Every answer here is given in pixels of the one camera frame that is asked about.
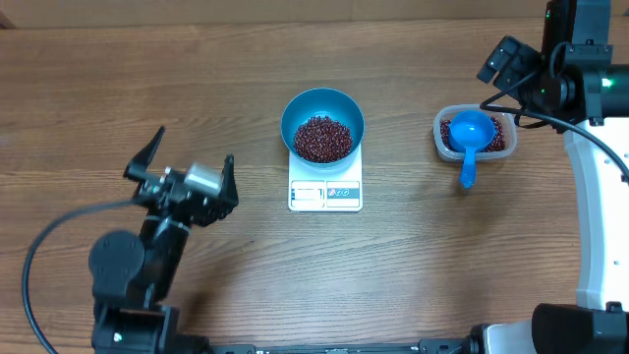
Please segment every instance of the blue scoop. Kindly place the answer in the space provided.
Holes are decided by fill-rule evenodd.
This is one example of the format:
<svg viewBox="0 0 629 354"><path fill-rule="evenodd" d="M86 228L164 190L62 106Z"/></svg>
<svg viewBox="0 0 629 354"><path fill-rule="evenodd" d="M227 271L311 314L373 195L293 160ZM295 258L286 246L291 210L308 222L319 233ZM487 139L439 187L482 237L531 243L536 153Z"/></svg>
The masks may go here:
<svg viewBox="0 0 629 354"><path fill-rule="evenodd" d="M491 118L479 111L465 111L457 114L450 123L448 141L452 148L465 152L461 184L470 188L476 181L476 153L485 149L493 137L495 127Z"/></svg>

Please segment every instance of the plastic container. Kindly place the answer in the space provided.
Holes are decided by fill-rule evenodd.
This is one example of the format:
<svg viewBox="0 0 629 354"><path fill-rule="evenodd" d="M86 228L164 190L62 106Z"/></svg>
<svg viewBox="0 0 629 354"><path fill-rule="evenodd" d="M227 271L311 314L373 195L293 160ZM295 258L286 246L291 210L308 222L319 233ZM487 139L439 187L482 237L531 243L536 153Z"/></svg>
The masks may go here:
<svg viewBox="0 0 629 354"><path fill-rule="evenodd" d="M451 150L445 146L441 139L441 122L444 120L452 120L457 114L466 110L477 110L483 112L489 117L493 117L502 125L502 133L504 134L505 149L503 151L496 152L478 152L476 154L476 161L487 161L499 158L505 158L513 152L518 145L518 133L516 131L515 123L513 122L513 115L509 113L495 113L483 111L479 108L478 104L459 104L441 109L441 111L434 118L434 126L432 132L434 133L434 143L436 144L436 151L439 157L448 162L462 162L465 153Z"/></svg>

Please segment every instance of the white kitchen scale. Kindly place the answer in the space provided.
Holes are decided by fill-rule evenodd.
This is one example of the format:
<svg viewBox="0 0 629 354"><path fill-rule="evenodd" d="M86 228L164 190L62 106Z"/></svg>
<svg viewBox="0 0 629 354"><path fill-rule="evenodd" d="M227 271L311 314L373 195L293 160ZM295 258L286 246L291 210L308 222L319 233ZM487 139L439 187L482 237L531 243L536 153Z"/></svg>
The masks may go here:
<svg viewBox="0 0 629 354"><path fill-rule="evenodd" d="M310 166L289 153L288 208L292 211L360 211L363 208L363 152L328 168Z"/></svg>

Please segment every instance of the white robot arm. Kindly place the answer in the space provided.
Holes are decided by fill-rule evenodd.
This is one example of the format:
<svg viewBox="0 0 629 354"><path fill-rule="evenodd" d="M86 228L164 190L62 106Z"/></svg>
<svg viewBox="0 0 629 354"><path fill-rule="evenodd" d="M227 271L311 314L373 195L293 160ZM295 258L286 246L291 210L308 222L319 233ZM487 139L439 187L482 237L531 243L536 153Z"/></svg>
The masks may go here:
<svg viewBox="0 0 629 354"><path fill-rule="evenodd" d="M607 118L604 126L597 127L584 121L578 126L604 141L629 165L629 119ZM577 305L605 311L607 303L619 302L629 308L629 186L618 166L592 142L566 132L564 146L575 175L581 228ZM538 354L531 321L490 325L483 335L486 354Z"/></svg>

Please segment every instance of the red bean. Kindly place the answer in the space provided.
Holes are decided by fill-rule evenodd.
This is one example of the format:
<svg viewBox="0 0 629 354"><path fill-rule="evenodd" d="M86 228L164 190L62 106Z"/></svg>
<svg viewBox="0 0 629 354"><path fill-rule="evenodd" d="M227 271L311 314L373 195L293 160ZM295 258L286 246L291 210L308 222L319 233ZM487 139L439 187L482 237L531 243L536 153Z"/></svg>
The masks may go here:
<svg viewBox="0 0 629 354"><path fill-rule="evenodd" d="M493 122L493 126L495 127L496 133L491 143L489 143L489 145L482 152L503 151L504 149L507 148L507 146L506 146L506 141L504 140L504 132L502 131L502 124L500 124L500 122L497 119L493 117L490 117L490 118L491 118L491 121ZM445 144L446 148L454 150L454 148L452 148L452 146L450 145L450 142L448 141L448 134L450 133L450 121L444 120L444 121L441 121L440 124L441 124L441 140Z"/></svg>
<svg viewBox="0 0 629 354"><path fill-rule="evenodd" d="M350 129L330 117L312 117L295 134L295 151L312 162L334 162L350 153Z"/></svg>

